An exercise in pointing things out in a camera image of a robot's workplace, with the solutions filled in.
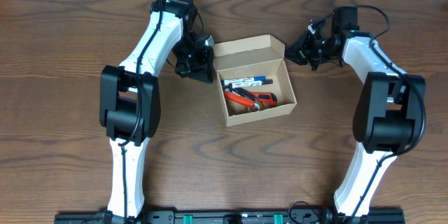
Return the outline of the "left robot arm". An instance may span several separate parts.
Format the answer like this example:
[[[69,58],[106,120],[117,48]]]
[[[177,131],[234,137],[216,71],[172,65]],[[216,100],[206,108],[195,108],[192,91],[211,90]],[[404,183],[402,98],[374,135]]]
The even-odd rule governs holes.
[[[195,33],[199,18],[193,0],[156,0],[131,54],[119,66],[102,70],[99,121],[113,153],[113,182],[101,223],[144,221],[145,155],[160,123],[158,77],[168,56],[176,56],[174,72],[180,77],[207,84],[214,80],[213,38]]]

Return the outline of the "red utility knife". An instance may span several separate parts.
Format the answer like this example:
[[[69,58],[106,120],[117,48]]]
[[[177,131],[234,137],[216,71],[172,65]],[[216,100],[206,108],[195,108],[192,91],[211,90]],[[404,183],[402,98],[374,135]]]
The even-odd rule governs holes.
[[[269,107],[276,106],[278,103],[277,97],[272,92],[253,92],[252,95],[261,103]]]

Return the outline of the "cardboard box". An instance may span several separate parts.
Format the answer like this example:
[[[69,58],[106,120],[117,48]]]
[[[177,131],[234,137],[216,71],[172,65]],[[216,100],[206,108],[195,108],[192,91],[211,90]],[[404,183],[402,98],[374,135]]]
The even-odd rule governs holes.
[[[270,34],[243,38],[213,45],[213,65],[218,96],[229,126],[287,115],[297,105],[297,99],[284,60],[285,45]],[[264,76],[272,84],[247,87],[249,92],[270,92],[277,105],[264,104],[260,111],[225,98],[222,82],[228,79]]]

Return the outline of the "yellow tape roll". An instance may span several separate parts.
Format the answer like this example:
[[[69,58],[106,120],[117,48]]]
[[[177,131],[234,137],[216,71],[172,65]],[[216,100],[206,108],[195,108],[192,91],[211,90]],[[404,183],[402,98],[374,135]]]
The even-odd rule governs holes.
[[[248,107],[248,112],[258,112],[265,109],[265,105],[263,103],[255,103],[252,107]]]

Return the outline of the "black whiteboard marker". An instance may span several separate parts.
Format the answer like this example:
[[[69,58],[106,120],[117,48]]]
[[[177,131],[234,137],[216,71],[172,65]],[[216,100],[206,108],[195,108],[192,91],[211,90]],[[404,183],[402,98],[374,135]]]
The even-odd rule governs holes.
[[[227,86],[230,88],[248,88],[248,87],[269,85],[269,84],[273,84],[272,79],[252,80],[252,81],[244,81],[244,82],[239,82],[239,83],[230,83]]]

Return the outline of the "blue whiteboard marker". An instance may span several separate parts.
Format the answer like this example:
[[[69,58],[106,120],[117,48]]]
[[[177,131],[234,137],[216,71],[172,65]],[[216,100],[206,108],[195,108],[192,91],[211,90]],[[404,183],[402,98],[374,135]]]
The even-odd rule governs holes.
[[[255,76],[255,77],[248,77],[248,78],[232,78],[232,79],[226,79],[221,80],[222,85],[228,85],[231,83],[241,83],[241,82],[251,82],[251,81],[266,81],[266,76]]]

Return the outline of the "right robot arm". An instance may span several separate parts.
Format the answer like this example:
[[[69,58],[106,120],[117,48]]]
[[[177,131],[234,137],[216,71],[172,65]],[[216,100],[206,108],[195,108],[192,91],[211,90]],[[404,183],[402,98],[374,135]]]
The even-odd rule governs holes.
[[[336,61],[350,66],[363,84],[353,115],[357,142],[343,182],[333,195],[333,223],[367,223],[370,203],[390,165],[417,147],[426,127],[426,82],[408,74],[382,51],[377,36],[358,25],[360,6],[336,7],[329,36],[327,18],[312,20],[285,51],[286,59],[309,65]]]

